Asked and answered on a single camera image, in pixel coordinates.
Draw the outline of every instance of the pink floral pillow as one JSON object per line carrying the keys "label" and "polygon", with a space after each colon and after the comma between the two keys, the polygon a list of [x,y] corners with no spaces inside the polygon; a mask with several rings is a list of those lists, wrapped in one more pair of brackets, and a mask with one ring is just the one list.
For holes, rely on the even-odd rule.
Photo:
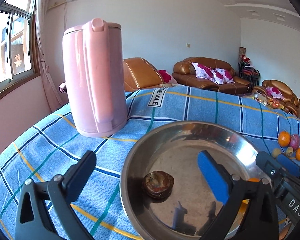
{"label": "pink floral pillow", "polygon": [[272,96],[273,98],[284,99],[279,89],[277,89],[277,88],[266,88],[266,90],[267,90],[267,94],[269,96]]}
{"label": "pink floral pillow", "polygon": [[218,71],[223,78],[226,80],[226,83],[235,83],[233,80],[233,77],[231,76],[231,73],[223,68],[215,68],[215,71]]}
{"label": "pink floral pillow", "polygon": [[178,84],[178,82],[166,70],[158,70],[163,78],[163,81],[168,84]]}
{"label": "pink floral pillow", "polygon": [[197,78],[205,78],[205,79],[208,79],[208,80],[212,81],[213,83],[215,83],[215,80],[213,78],[213,74],[212,74],[210,68],[208,68],[204,65],[198,64],[198,63],[192,63],[192,65],[194,66],[194,69],[197,73]]}
{"label": "pink floral pillow", "polygon": [[216,84],[222,85],[222,84],[225,84],[227,82],[225,80],[225,78],[223,77],[223,75],[219,71],[217,71],[215,69],[212,69],[211,72],[213,74],[213,77],[214,77],[214,80],[215,80]]}

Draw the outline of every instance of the metal bowl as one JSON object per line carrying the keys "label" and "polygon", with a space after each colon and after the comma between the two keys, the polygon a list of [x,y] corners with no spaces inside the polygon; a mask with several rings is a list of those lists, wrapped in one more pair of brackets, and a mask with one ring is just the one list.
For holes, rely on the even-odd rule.
{"label": "metal bowl", "polygon": [[[222,203],[215,199],[197,165],[202,150],[230,174],[246,180],[268,178],[256,166],[257,150],[226,127],[184,121],[152,130],[130,150],[120,180],[123,208],[145,240],[200,238],[220,211]],[[165,171],[174,177],[167,199],[155,200],[143,192],[142,179],[151,171]],[[235,234],[243,215],[244,211],[238,213],[226,239]]]}

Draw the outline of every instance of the leather armchair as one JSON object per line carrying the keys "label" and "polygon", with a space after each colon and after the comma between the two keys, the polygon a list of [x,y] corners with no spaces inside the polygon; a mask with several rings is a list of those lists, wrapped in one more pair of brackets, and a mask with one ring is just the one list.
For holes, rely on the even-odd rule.
{"label": "leather armchair", "polygon": [[275,87],[280,90],[283,100],[276,98],[275,100],[279,101],[280,104],[284,106],[284,110],[287,113],[294,114],[295,116],[299,115],[298,112],[298,97],[293,93],[290,87],[288,87],[285,83],[279,80],[264,80],[262,82],[262,86],[253,87],[252,92],[259,92],[266,98],[272,98],[268,95],[266,88],[267,87]]}
{"label": "leather armchair", "polygon": [[171,87],[166,84],[157,71],[147,60],[141,57],[123,60],[124,90],[133,92],[140,89]]}
{"label": "leather armchair", "polygon": [[[211,69],[222,68],[228,70],[235,83],[227,83],[223,85],[215,84],[204,78],[197,78],[193,62],[200,63]],[[205,57],[190,57],[176,63],[173,67],[172,76],[182,85],[196,87],[205,90],[212,90],[231,95],[245,94],[251,91],[251,83],[240,77],[235,76],[235,70],[225,61],[205,58]]]}

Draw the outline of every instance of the electrical wire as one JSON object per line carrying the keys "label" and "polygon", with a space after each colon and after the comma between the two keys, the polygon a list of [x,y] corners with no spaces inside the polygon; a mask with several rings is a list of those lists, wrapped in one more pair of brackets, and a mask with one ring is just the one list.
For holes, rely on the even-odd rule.
{"label": "electrical wire", "polygon": [[64,2],[61,2],[61,3],[55,3],[54,5],[52,5],[51,7],[49,7],[47,10],[50,10],[50,9],[52,9],[52,8],[55,8],[55,7],[58,7],[58,6],[60,6],[60,5],[63,5],[63,4],[65,4],[67,1],[64,1]]}
{"label": "electrical wire", "polygon": [[66,31],[66,25],[67,25],[67,3],[65,3],[65,26],[64,26],[64,32]]}

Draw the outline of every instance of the pink curtain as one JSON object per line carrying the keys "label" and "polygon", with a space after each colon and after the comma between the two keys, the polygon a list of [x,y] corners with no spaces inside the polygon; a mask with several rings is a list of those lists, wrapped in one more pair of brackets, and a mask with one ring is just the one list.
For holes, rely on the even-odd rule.
{"label": "pink curtain", "polygon": [[58,91],[52,81],[49,73],[49,66],[45,62],[44,48],[43,48],[43,24],[44,17],[47,12],[49,0],[36,0],[35,5],[35,27],[38,41],[38,57],[39,57],[39,67],[40,74],[42,78],[42,84],[44,92],[47,97],[49,107],[52,112],[59,109],[63,102],[58,94]]}

